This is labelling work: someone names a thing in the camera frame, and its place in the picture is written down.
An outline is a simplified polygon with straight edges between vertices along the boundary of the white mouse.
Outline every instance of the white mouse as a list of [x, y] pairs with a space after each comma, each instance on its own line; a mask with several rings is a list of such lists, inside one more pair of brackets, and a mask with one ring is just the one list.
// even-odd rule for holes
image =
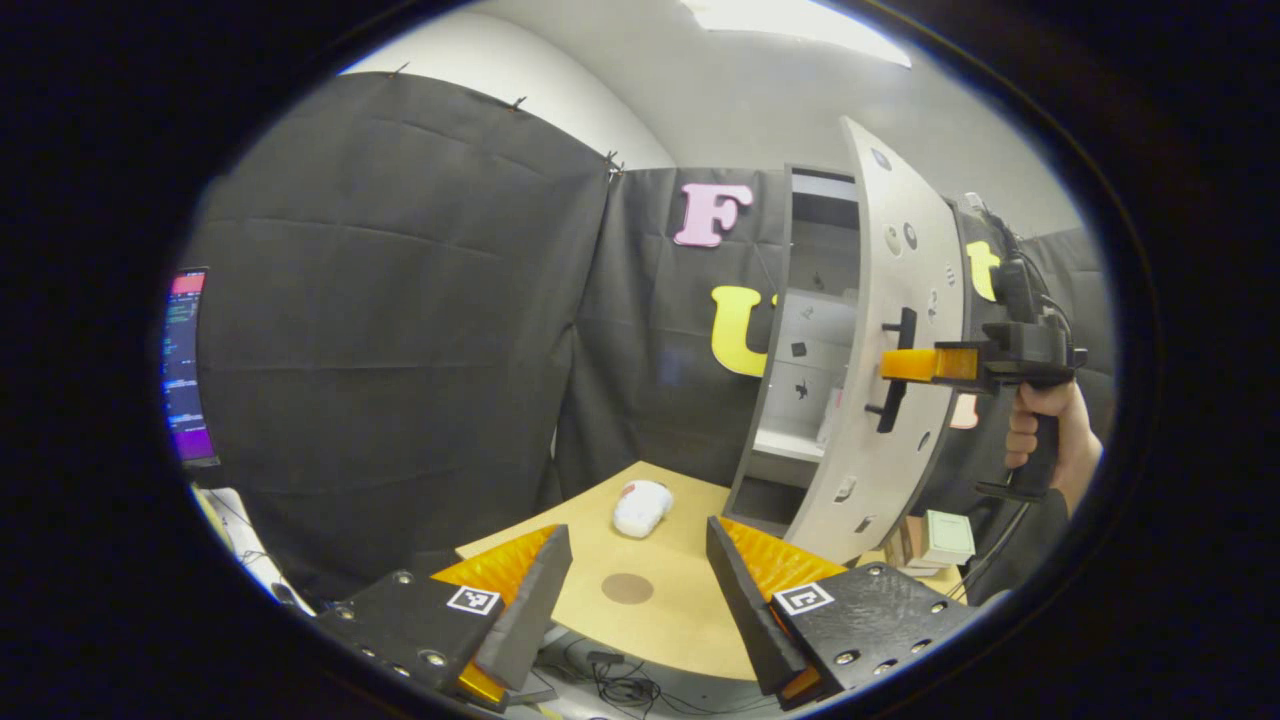
[[613, 527], [634, 538], [648, 537], [675, 503], [671, 491], [653, 480], [631, 480], [613, 509]]

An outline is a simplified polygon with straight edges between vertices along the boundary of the ceiling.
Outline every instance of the ceiling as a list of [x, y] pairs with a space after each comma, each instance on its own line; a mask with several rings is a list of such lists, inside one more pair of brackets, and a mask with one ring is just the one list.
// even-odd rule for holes
[[947, 196], [1021, 234], [1082, 225], [1024, 137], [918, 47], [911, 69], [842, 47], [701, 29], [678, 0], [484, 0], [595, 74], [684, 167], [850, 169], [849, 115]]

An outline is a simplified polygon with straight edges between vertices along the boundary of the black drawer handle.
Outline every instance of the black drawer handle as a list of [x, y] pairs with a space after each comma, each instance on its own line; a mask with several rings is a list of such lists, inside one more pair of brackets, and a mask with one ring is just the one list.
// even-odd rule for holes
[[[897, 348], [911, 350], [915, 346], [915, 310], [902, 307], [902, 319], [897, 324], [884, 323], [881, 325], [881, 329], [897, 331]], [[868, 413], [881, 416], [879, 424], [876, 425], [876, 432], [888, 433], [893, 430], [893, 424], [897, 423], [897, 410], [901, 407], [905, 396], [906, 380], [890, 380], [884, 405], [865, 406]]]

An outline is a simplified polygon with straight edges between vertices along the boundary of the brown circle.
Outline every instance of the brown circle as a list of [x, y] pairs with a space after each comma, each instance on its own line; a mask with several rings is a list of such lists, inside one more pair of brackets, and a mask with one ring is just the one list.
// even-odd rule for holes
[[622, 605], [640, 605], [653, 597], [653, 583], [631, 573], [617, 573], [604, 578], [600, 589], [604, 591], [604, 597]]

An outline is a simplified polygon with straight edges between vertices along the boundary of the yellow letter u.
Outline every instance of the yellow letter u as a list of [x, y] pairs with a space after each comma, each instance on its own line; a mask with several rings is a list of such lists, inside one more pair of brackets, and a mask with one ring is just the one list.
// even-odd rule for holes
[[[760, 293], [749, 287], [722, 284], [712, 291], [716, 301], [716, 322], [712, 323], [712, 352], [721, 365], [740, 375], [764, 377], [765, 352], [753, 352], [746, 347], [746, 327], [751, 323], [751, 307], [760, 304]], [[778, 305], [778, 296], [773, 296]]]

